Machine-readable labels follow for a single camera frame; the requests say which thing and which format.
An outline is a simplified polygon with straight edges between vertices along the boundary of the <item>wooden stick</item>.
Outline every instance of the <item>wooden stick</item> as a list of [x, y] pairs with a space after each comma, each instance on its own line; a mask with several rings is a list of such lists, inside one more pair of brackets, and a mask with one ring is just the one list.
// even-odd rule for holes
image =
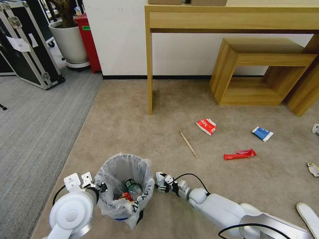
[[189, 149], [192, 151], [192, 153], [194, 154], [195, 158], [198, 158], [197, 154], [195, 153], [193, 147], [190, 145], [190, 143], [188, 142], [188, 140], [185, 138], [184, 134], [182, 131], [179, 131], [180, 134], [182, 135], [183, 139], [185, 140], [185, 142], [187, 143]]

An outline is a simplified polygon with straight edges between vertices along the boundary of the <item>blue wrapper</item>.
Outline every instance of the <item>blue wrapper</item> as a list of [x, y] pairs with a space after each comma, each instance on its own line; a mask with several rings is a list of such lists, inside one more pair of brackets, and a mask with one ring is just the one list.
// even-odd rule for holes
[[256, 127], [252, 133], [258, 136], [258, 138], [262, 139], [266, 142], [273, 135], [273, 132], [270, 132], [264, 128]]

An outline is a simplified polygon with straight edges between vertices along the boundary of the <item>trash can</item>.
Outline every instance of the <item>trash can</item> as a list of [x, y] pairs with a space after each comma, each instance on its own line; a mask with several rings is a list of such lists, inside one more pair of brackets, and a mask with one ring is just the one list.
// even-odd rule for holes
[[[102, 215], [125, 221], [131, 229], [143, 217], [143, 209], [151, 199], [154, 179], [151, 161], [133, 154], [119, 153], [109, 158], [95, 176], [95, 182], [106, 183], [107, 192], [101, 193], [98, 206]], [[142, 195], [134, 201], [120, 198], [125, 193], [125, 182], [134, 179], [142, 189]]]
[[102, 69], [101, 69], [99, 57], [97, 56], [93, 36], [91, 33], [91, 28], [90, 28], [86, 13], [84, 13], [83, 15], [79, 17], [76, 17], [74, 20], [77, 21], [77, 24], [79, 26], [81, 37], [86, 50], [86, 54], [89, 58], [92, 72], [93, 74], [95, 74], [96, 71], [101, 71]]

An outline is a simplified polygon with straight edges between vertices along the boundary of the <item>plastic bag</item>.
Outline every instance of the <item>plastic bag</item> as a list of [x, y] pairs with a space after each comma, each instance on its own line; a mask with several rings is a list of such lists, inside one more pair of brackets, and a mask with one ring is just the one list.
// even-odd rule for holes
[[[135, 201], [118, 199], [124, 193], [124, 183], [133, 178], [142, 189]], [[105, 182], [107, 192], [101, 193], [98, 206], [102, 215], [125, 221], [133, 229], [139, 221], [140, 212], [146, 207], [154, 190], [151, 161], [133, 154], [119, 153], [109, 158], [94, 177], [95, 182]]]

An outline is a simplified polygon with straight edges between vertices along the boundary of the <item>potted plant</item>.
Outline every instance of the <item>potted plant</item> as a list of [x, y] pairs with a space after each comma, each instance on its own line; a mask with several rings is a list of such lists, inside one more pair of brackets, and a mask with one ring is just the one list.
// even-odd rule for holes
[[58, 10], [62, 21], [53, 22], [49, 28], [66, 59], [66, 65], [71, 68], [82, 68], [90, 65], [80, 30], [73, 20], [74, 0], [49, 0]]

